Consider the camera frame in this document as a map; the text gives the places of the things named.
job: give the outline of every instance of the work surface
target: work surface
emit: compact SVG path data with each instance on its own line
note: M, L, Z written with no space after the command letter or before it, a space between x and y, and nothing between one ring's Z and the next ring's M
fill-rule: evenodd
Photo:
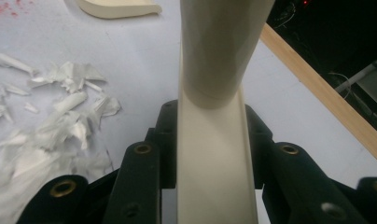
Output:
M0 0L0 52L21 59L47 74L50 63L91 63L117 97L122 111L103 119L97 138L119 167L125 148L144 139L154 127L161 105L177 99L180 55L178 1L157 1L160 15L100 20L81 11L75 1ZM0 67L0 84L26 90L24 73ZM261 42L247 67L244 98L272 130L275 142L306 149L325 173L355 187L362 176L377 176L377 160L335 119ZM0 119L0 141L15 128L31 129L45 119L50 102L66 94L56 87L32 91L31 98L10 95L10 124ZM33 102L41 113L24 111ZM267 215L258 196L259 223ZM165 191L163 223L175 223L175 192Z

